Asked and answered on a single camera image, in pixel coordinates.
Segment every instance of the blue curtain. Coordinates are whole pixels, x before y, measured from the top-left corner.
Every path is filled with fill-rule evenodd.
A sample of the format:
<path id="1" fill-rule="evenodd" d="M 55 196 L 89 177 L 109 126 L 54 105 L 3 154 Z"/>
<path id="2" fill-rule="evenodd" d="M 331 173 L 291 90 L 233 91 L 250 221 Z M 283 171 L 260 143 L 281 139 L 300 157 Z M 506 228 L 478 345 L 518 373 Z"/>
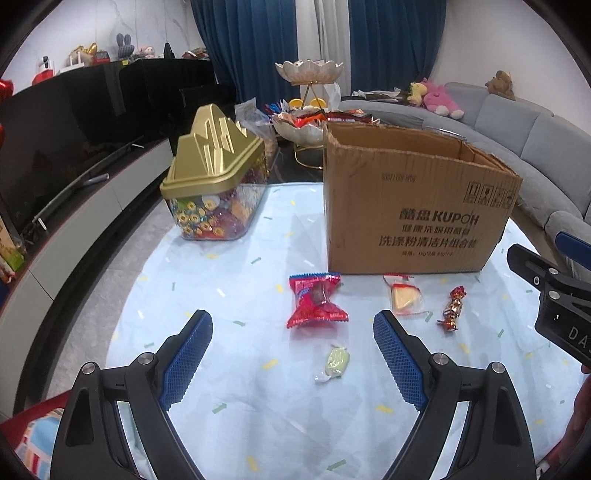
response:
<path id="1" fill-rule="evenodd" d="M 219 83 L 259 106 L 297 97 L 275 62 L 296 61 L 295 0 L 191 0 L 193 15 Z"/>
<path id="2" fill-rule="evenodd" d="M 446 0 L 349 0 L 352 89 L 404 90 L 428 78 L 445 14 Z"/>

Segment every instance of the gray sofa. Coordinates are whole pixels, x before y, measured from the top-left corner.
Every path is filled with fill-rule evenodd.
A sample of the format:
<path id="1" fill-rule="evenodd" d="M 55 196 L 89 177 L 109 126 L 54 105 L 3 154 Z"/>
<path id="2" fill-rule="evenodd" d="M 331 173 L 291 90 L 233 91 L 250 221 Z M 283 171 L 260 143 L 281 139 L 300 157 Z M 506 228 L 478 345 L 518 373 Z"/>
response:
<path id="1" fill-rule="evenodd" d="M 560 231 L 591 244 L 591 136 L 526 100 L 514 102 L 462 83 L 448 83 L 446 89 L 465 112 L 460 121 L 423 108 L 366 100 L 345 100 L 340 108 L 361 108 L 392 125 L 438 128 L 465 137 L 523 178 L 517 205 L 552 244 Z M 572 276 L 591 282 L 591 271 L 561 260 Z"/>

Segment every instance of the brown teddy bear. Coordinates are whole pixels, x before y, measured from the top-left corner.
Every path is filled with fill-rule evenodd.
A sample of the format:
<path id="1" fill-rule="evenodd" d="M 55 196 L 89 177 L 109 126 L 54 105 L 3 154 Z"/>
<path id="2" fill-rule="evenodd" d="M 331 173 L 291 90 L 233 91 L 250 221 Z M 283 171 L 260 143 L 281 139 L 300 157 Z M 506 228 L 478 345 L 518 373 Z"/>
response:
<path id="1" fill-rule="evenodd" d="M 511 82 L 511 76 L 508 73 L 499 70 L 495 77 L 490 81 L 486 82 L 486 88 L 488 93 L 494 93 L 495 95 L 508 98 L 509 100 L 515 100 L 513 94 L 513 83 Z"/>

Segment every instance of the tv cabinet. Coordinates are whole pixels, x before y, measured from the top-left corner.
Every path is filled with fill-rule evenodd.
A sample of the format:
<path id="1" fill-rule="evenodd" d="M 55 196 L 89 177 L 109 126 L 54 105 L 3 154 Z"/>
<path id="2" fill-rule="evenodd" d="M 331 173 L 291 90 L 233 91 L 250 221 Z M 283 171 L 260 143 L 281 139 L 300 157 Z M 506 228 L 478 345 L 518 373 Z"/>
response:
<path id="1" fill-rule="evenodd" d="M 133 220 L 133 207 L 142 195 L 154 193 L 172 161 L 168 140 L 134 149 L 122 158 L 109 181 L 89 187 L 48 223 L 48 234 L 21 269 L 0 312 L 0 415 L 11 417 L 27 405 L 25 398 L 35 370 L 53 366 L 43 361 L 45 340 L 60 319 L 57 303 L 67 303 L 64 292 L 75 276 L 83 275 L 89 253 L 118 222 Z M 38 385 L 41 391 L 45 387 Z"/>

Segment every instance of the white wall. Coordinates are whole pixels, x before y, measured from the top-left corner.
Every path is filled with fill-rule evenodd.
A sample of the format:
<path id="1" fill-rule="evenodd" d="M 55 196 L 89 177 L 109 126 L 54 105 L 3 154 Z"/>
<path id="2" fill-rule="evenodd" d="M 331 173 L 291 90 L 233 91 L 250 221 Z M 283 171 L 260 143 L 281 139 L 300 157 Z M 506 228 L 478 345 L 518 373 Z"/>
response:
<path id="1" fill-rule="evenodd" d="M 23 90 L 43 55 L 59 70 L 74 48 L 93 42 L 116 60 L 119 32 L 130 34 L 136 48 L 153 46 L 157 55 L 167 41 L 177 57 L 203 47 L 189 0 L 63 0 L 27 37 L 2 77 L 14 82 L 15 92 Z"/>
<path id="2" fill-rule="evenodd" d="M 522 0 L 447 0 L 431 79 L 481 85 L 511 73 L 515 95 L 591 134 L 591 89 L 552 28 Z"/>

